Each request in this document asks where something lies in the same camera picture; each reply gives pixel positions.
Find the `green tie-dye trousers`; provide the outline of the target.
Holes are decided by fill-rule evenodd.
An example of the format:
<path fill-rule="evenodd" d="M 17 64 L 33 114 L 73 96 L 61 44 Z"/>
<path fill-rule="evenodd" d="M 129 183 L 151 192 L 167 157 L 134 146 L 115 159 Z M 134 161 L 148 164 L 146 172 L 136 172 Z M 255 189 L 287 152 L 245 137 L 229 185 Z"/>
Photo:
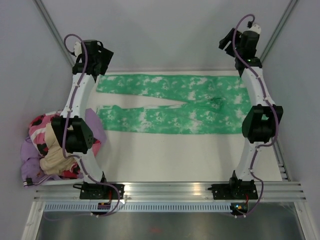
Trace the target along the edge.
<path fill-rule="evenodd" d="M 142 107 L 101 105 L 105 130 L 147 134 L 240 134 L 251 109 L 247 88 L 238 76 L 114 74 L 99 79 L 103 94 L 171 100 Z"/>

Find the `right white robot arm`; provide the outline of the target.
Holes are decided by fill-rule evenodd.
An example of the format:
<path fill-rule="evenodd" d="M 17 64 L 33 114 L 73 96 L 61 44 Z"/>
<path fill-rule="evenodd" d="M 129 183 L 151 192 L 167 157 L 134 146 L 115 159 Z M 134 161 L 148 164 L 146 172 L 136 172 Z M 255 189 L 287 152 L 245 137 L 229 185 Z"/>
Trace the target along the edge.
<path fill-rule="evenodd" d="M 233 198 L 240 198 L 246 187 L 254 185 L 257 179 L 254 176 L 255 162 L 262 148 L 270 147 L 276 141 L 284 112 L 283 107 L 272 100 L 264 81 L 262 63 L 256 56 L 260 33 L 258 24 L 244 32 L 232 28 L 219 42 L 219 48 L 234 58 L 235 69 L 247 88 L 251 103 L 241 127 L 245 138 L 243 151 L 227 189 Z"/>

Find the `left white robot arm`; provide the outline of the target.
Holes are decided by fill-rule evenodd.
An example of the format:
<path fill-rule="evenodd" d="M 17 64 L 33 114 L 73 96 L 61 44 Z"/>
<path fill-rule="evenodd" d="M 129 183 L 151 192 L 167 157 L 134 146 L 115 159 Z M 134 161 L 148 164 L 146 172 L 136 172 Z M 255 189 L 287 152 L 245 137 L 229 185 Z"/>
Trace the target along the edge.
<path fill-rule="evenodd" d="M 85 116 L 91 91 L 98 77 L 107 72 L 114 53 L 104 48 L 99 40 L 79 39 L 70 54 L 76 58 L 72 67 L 70 93 L 65 107 L 51 121 L 51 126 L 63 156 L 76 160 L 84 182 L 93 184 L 91 193 L 102 199 L 108 195 L 109 186 L 94 156 L 94 134 L 86 123 Z"/>

